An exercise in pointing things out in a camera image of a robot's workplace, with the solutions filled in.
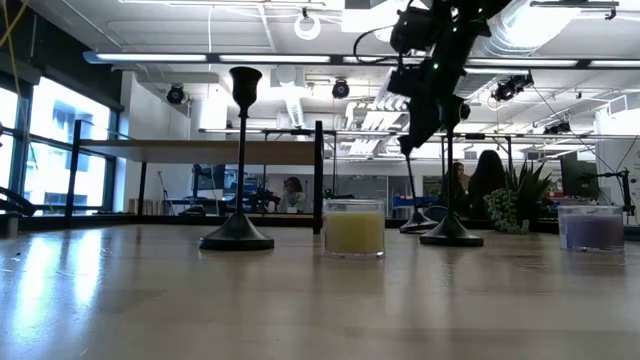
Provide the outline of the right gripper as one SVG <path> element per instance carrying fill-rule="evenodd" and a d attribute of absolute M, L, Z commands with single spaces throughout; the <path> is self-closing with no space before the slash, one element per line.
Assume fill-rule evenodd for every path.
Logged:
<path fill-rule="evenodd" d="M 407 99 L 410 148 L 421 147 L 436 132 L 449 128 L 449 105 L 458 119 L 469 118 L 470 106 L 455 94 L 460 79 L 466 75 L 465 62 L 434 59 L 399 64 L 391 72 L 387 90 Z"/>

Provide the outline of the short black candlestick holder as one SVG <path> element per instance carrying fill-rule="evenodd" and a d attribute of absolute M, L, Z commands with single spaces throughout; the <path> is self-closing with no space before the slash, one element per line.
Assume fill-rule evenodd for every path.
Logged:
<path fill-rule="evenodd" d="M 400 227 L 401 233 L 419 233 L 421 231 L 426 231 L 429 229 L 433 229 L 437 223 L 426 217 L 419 208 L 418 198 L 416 195 L 415 189 L 415 180 L 413 176 L 412 166 L 411 166 L 411 151 L 413 149 L 411 144 L 411 138 L 409 135 L 402 135 L 399 137 L 399 144 L 401 153 L 404 155 L 405 163 L 407 166 L 407 172 L 409 177 L 409 186 L 412 198 L 412 207 L 413 211 L 411 213 L 410 218 L 407 222 Z"/>

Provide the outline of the medium black candlestick holder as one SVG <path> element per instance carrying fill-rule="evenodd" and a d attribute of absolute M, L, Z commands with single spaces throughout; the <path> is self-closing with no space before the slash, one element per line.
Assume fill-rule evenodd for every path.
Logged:
<path fill-rule="evenodd" d="M 482 247 L 484 245 L 484 240 L 481 237 L 473 235 L 463 226 L 453 209 L 453 134 L 455 126 L 461 120 L 464 106 L 464 100 L 455 95 L 438 104 L 440 121 L 446 130 L 447 141 L 447 214 L 436 227 L 420 236 L 419 240 L 422 245 L 447 247 Z"/>

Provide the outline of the yellow candle glass jar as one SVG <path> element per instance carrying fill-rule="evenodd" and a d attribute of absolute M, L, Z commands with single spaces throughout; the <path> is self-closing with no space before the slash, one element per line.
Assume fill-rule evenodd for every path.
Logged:
<path fill-rule="evenodd" d="M 323 204 L 324 250 L 339 257 L 385 254 L 384 203 L 371 199 L 328 199 Z"/>

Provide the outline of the purple candle glass jar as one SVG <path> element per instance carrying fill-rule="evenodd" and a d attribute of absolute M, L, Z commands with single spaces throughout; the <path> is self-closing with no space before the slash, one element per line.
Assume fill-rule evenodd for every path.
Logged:
<path fill-rule="evenodd" d="M 620 206 L 559 206 L 561 248 L 571 251 L 623 252 L 623 214 Z"/>

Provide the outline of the tall black candlestick holder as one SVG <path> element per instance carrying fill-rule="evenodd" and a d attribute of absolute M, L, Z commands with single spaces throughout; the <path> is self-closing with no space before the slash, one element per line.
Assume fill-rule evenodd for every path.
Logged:
<path fill-rule="evenodd" d="M 235 212 L 222 226 L 200 239 L 202 250 L 261 251 L 274 248 L 274 239 L 261 233 L 244 213 L 244 170 L 246 149 L 246 122 L 249 108 L 257 99 L 257 86 L 262 73 L 251 67 L 238 66 L 230 70 L 233 82 L 232 97 L 239 106 L 240 135 L 238 142 L 238 177 Z"/>

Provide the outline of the white parallel ceiling pipes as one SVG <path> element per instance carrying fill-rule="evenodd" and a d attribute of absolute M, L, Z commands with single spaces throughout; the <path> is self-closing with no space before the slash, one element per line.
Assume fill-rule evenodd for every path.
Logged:
<path fill-rule="evenodd" d="M 380 144 L 408 129 L 409 99 L 388 91 L 391 73 L 385 74 L 374 95 L 347 104 L 341 130 L 350 141 L 349 156 L 374 156 Z"/>

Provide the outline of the person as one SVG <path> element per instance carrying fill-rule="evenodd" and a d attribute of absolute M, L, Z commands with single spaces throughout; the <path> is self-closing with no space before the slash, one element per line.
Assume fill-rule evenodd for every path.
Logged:
<path fill-rule="evenodd" d="M 494 150 L 484 150 L 469 180 L 468 198 L 470 203 L 470 217 L 485 219 L 484 197 L 504 187 L 505 170 L 499 154 Z"/>
<path fill-rule="evenodd" d="M 297 177 L 286 179 L 280 207 L 282 212 L 289 214 L 306 212 L 307 198 Z"/>
<path fill-rule="evenodd" d="M 467 214 L 470 210 L 466 180 L 464 165 L 460 162 L 454 162 L 442 182 L 441 204 L 444 206 L 451 204 L 451 208 L 459 214 Z"/>

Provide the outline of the green potted plant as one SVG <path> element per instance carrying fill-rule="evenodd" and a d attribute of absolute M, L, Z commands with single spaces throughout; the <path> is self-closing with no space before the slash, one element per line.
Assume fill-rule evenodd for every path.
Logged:
<path fill-rule="evenodd" d="M 505 172 L 505 186 L 483 197 L 492 226 L 500 232 L 526 234 L 539 218 L 550 175 L 542 175 L 544 164 L 524 163 L 520 170 Z"/>

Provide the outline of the white round ceiling fixture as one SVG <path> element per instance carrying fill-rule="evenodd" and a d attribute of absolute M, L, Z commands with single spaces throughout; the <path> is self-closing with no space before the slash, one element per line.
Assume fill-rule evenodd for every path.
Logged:
<path fill-rule="evenodd" d="M 321 20 L 310 13 L 301 13 L 293 24 L 295 35 L 305 41 L 316 39 L 321 33 Z"/>

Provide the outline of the black computer monitor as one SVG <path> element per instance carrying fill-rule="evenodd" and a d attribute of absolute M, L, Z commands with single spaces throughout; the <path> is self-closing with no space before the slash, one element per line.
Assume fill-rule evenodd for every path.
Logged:
<path fill-rule="evenodd" d="M 562 189 L 566 197 L 597 200 L 600 189 L 597 180 L 597 165 L 580 161 L 575 153 L 564 155 L 560 160 Z"/>

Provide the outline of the long light bar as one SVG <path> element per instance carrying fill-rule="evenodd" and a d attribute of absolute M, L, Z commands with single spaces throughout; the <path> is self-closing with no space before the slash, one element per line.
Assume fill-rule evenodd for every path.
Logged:
<path fill-rule="evenodd" d="M 352 54 L 276 54 L 276 53 L 144 53 L 95 52 L 83 54 L 90 64 L 233 64 L 233 65 L 313 65 L 313 66 L 395 66 L 418 65 L 424 56 Z M 544 57 L 470 57 L 468 68 L 540 69 L 540 70 L 640 70 L 640 58 L 544 58 Z"/>

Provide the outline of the silver ventilation duct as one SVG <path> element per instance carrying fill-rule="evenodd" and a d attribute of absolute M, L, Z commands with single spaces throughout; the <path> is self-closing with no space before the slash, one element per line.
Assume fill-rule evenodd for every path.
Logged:
<path fill-rule="evenodd" d="M 529 57 L 554 39 L 581 12 L 577 8 L 532 7 L 532 1 L 511 0 L 488 20 L 490 37 L 478 37 L 471 57 Z"/>

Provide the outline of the wooden shelf black metal frame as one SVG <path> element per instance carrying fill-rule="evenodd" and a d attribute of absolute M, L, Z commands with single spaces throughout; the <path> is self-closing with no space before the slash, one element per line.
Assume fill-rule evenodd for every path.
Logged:
<path fill-rule="evenodd" d="M 116 224 L 166 224 L 166 225 L 220 225 L 221 217 L 179 217 L 145 215 L 143 213 L 147 165 L 152 164 L 238 164 L 311 166 L 314 175 L 313 217 L 310 220 L 292 221 L 292 226 L 310 227 L 315 234 L 322 228 L 323 210 L 323 148 L 322 124 L 315 130 L 307 130 L 312 142 L 268 141 L 213 141 L 213 140 L 90 140 L 80 136 L 82 122 L 74 125 L 71 144 L 71 169 L 69 190 L 65 205 L 65 219 L 72 220 L 73 193 L 77 172 L 77 160 L 81 153 L 105 158 L 124 158 L 142 164 L 138 190 L 138 207 L 133 215 L 100 216 L 107 225 Z"/>

